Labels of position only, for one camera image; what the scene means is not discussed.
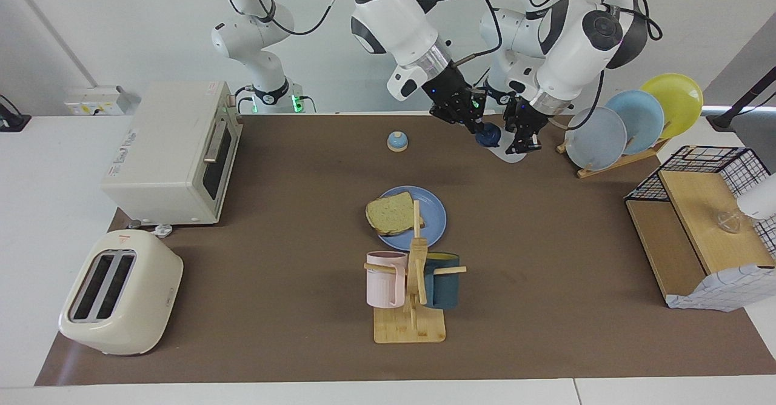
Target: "teal mug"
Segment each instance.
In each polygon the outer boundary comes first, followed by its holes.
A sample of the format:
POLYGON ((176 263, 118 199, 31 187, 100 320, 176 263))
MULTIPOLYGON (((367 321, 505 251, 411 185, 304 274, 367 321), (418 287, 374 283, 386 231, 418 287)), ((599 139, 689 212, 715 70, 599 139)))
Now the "teal mug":
POLYGON ((458 267, 461 259, 454 253, 429 252, 423 278, 426 284, 425 306, 434 309, 453 309, 458 306, 458 275, 434 275, 434 270, 445 267, 458 267))

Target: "white table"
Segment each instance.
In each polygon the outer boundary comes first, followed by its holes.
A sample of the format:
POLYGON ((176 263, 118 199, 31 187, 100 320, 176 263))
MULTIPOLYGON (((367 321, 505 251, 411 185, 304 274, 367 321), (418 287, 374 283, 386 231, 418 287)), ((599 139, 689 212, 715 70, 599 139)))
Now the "white table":
MULTIPOLYGON (((129 121, 38 117, 20 134, 0 135, 0 403, 776 403, 776 375, 32 387, 75 272, 113 216, 98 184, 129 121)), ((685 144, 742 146, 701 119, 658 156, 685 144)), ((776 300, 746 309, 774 353, 776 300)))

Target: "brown tabletop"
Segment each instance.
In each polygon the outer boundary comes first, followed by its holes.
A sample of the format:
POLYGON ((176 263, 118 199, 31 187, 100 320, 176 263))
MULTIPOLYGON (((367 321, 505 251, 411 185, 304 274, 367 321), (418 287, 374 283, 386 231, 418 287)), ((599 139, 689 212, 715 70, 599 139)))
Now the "brown tabletop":
POLYGON ((668 309, 623 197, 646 159, 588 179, 552 150, 506 164, 430 117, 247 118, 215 226, 164 239, 185 270, 161 341, 116 357, 61 335, 36 385, 776 373, 743 309, 668 309), (407 132, 404 153, 386 148, 407 132), (460 305, 441 344, 374 344, 366 203, 431 190, 460 254, 460 305))

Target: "green light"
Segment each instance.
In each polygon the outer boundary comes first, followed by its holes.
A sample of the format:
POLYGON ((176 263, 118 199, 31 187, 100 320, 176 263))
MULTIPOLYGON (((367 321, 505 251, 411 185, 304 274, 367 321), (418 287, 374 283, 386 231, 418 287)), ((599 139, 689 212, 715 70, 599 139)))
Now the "green light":
POLYGON ((304 110, 304 104, 297 95, 291 95, 291 101, 293 102, 294 112, 302 112, 304 110))

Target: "pink mug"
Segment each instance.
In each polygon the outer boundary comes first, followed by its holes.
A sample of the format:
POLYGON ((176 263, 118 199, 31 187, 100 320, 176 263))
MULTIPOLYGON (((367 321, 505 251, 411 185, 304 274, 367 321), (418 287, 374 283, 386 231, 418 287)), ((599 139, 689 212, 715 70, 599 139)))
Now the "pink mug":
POLYGON ((366 254, 366 262, 394 269, 393 273, 366 270, 366 303, 374 308, 403 306, 407 254, 390 251, 369 252, 366 254))

